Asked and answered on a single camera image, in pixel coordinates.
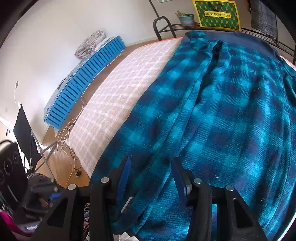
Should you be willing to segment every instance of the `black metal bed frame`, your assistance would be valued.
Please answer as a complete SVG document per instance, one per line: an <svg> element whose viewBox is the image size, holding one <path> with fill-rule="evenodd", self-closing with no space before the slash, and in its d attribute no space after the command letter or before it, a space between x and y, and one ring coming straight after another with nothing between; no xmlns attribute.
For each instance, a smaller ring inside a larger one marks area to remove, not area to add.
<svg viewBox="0 0 296 241"><path fill-rule="evenodd" d="M224 31L224 32L234 32L234 31L228 31L228 30L217 29L217 28L203 28L203 27L200 27L199 23L195 27L182 27L180 24L171 24L167 17L165 17L165 16L160 17L158 12L155 9L153 3L151 2L151 0L149 0L149 2L150 2L150 4L157 16L157 18L153 22L153 29L154 29L154 32L155 32L159 41L162 40L162 37L160 35L161 33L171 32L173 37L176 38L175 31L179 31L179 30L215 30L215 31ZM157 22L162 19L164 19L167 22L167 26L165 26L161 30L158 30L157 29ZM295 62L296 62L296 46L295 46L295 49L292 49L289 46L287 46L286 44L284 44L278 40L277 23L276 23L276 38L275 39L271 36L266 35L266 34L263 34L263 33L260 33L260 32L257 32L257 31L251 30L251 29L247 29L247 28L241 28L241 32L253 35L253 36L260 38L260 39L263 39L263 40L267 41L270 45L286 52L287 54L289 54L293 57L293 64L295 64Z"/></svg>

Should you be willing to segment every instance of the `gift bag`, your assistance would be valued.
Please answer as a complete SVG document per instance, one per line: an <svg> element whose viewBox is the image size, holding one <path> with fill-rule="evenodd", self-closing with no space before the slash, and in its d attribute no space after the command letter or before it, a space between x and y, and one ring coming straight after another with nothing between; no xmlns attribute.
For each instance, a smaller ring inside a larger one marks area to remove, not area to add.
<svg viewBox="0 0 296 241"><path fill-rule="evenodd" d="M192 1L201 27L241 30L235 1Z"/></svg>

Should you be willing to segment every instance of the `white tag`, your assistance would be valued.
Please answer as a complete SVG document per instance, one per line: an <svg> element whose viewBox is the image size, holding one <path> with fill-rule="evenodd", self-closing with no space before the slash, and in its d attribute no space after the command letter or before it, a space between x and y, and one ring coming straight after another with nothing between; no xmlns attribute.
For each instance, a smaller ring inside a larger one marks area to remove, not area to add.
<svg viewBox="0 0 296 241"><path fill-rule="evenodd" d="M120 211L121 213L124 213L125 210L129 207L129 203L130 201L133 199L133 197L129 197L128 201L125 203L125 205L123 206L122 210Z"/></svg>

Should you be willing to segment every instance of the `blue storage crate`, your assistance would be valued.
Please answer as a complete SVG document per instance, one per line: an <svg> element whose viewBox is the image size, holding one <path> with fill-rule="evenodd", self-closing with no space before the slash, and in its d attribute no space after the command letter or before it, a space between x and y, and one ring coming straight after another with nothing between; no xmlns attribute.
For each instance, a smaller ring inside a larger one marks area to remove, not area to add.
<svg viewBox="0 0 296 241"><path fill-rule="evenodd" d="M53 104L44 110L44 121L52 127L60 129L70 110L95 76L124 49L125 45L122 39L117 36L97 51L70 78L62 90L57 89L57 96L51 98L55 99Z"/></svg>

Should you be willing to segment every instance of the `round metal bolt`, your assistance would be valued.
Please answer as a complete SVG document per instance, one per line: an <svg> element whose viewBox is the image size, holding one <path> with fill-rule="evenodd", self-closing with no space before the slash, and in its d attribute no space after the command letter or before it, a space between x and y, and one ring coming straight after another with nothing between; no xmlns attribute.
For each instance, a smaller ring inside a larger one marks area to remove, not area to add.
<svg viewBox="0 0 296 241"><path fill-rule="evenodd" d="M200 178L195 178L195 179L193 180L193 182L194 182L195 184L201 184L201 183L202 183L202 180L201 180Z"/></svg>
<svg viewBox="0 0 296 241"><path fill-rule="evenodd" d="M70 184L69 186L68 186L68 189L69 190L74 190L76 188L76 185L75 184Z"/></svg>
<svg viewBox="0 0 296 241"><path fill-rule="evenodd" d="M234 190L234 187L232 186L232 185L227 185L226 186L226 189L228 190L228 191L233 191Z"/></svg>
<svg viewBox="0 0 296 241"><path fill-rule="evenodd" d="M107 182L109 182L109 178L108 177L103 177L102 179L101 179L101 182L102 183L107 183Z"/></svg>

